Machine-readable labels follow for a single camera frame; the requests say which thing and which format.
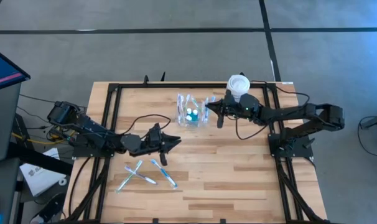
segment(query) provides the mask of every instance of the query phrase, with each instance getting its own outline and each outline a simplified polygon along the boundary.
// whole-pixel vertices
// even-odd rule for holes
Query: wooden table
[[[93,85],[87,115],[101,123],[106,100],[108,82],[96,82]],[[294,91],[293,84],[277,83],[286,91]],[[164,176],[149,162],[159,154],[129,157],[117,154],[111,159],[103,207],[102,222],[151,222],[159,218],[160,222],[200,222],[218,223],[225,218],[228,223],[282,223],[284,212],[281,202],[276,165],[269,154],[267,141],[268,128],[257,136],[241,141],[235,134],[235,122],[225,119],[222,129],[216,128],[216,115],[211,114],[207,127],[189,129],[180,127],[175,122],[177,93],[191,93],[197,99],[216,95],[222,98],[225,90],[181,89],[181,88],[130,88],[124,89],[118,114],[116,133],[125,131],[135,118],[157,113],[172,118],[171,124],[164,129],[166,134],[180,136],[182,142],[167,155],[169,165],[165,167],[169,175],[179,185],[173,190]],[[250,89],[250,94],[264,102],[260,89]],[[297,97],[278,92],[281,107],[295,106]],[[110,108],[108,128],[110,126]],[[166,123],[165,119],[149,117],[140,119],[131,130],[143,135],[154,123]],[[287,127],[295,127],[302,120],[285,122]],[[240,136],[249,136],[259,130],[259,126],[239,120]],[[138,160],[144,161],[140,173],[154,179],[158,186],[151,185],[137,177],[133,178],[124,190],[117,194],[115,189],[127,177],[125,164],[134,167]],[[85,158],[75,161],[71,180]],[[317,182],[314,167],[305,159],[293,160],[297,186],[301,195],[322,218],[326,218],[325,209]],[[79,176],[73,194],[73,208],[85,196],[93,166],[91,159]],[[67,214],[72,181],[68,188],[64,212]],[[292,217],[295,210],[291,194],[288,193]],[[91,217],[94,218],[97,196],[94,196]]]

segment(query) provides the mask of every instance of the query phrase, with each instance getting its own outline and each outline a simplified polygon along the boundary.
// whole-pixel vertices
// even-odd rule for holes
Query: white cup
[[[250,87],[249,80],[243,75],[232,75],[227,83],[227,89],[231,91],[234,100],[240,102],[241,95],[248,92]]]

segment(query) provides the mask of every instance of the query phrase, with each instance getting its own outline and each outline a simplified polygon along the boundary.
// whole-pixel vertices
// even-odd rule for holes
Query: computer screen
[[[0,53],[0,88],[23,82],[29,78],[30,76],[26,72]]]

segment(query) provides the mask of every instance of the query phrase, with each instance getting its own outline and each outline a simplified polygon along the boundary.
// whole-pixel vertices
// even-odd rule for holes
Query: yellow cable
[[[70,136],[73,136],[74,134],[75,134],[75,131],[72,131]],[[22,139],[22,136],[20,136],[16,133],[12,133],[12,136],[19,138],[19,139]],[[32,140],[32,139],[27,139],[27,141],[32,142],[32,143],[37,143],[37,144],[52,145],[52,144],[58,144],[58,143],[64,142],[65,140],[63,139],[63,140],[59,140],[59,141],[55,141],[55,142],[44,142],[44,141],[36,141],[36,140]]]

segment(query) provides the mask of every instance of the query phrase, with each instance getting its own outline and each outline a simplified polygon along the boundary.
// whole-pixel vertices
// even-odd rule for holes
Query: gray floor
[[[377,1],[267,0],[271,27],[377,27]],[[256,0],[3,0],[0,29],[262,27]],[[360,118],[377,115],[377,32],[272,35],[281,78],[314,103],[345,109],[346,127],[315,134],[317,176],[333,222],[377,223],[377,157],[360,147]],[[245,72],[273,81],[263,33],[0,35],[0,51],[32,80],[22,93],[88,102],[95,81],[226,80]],[[51,104],[21,98],[42,117]],[[42,123],[26,116],[28,126]],[[33,131],[32,134],[43,135]],[[361,132],[377,153],[377,127]],[[36,212],[26,209],[23,223]]]

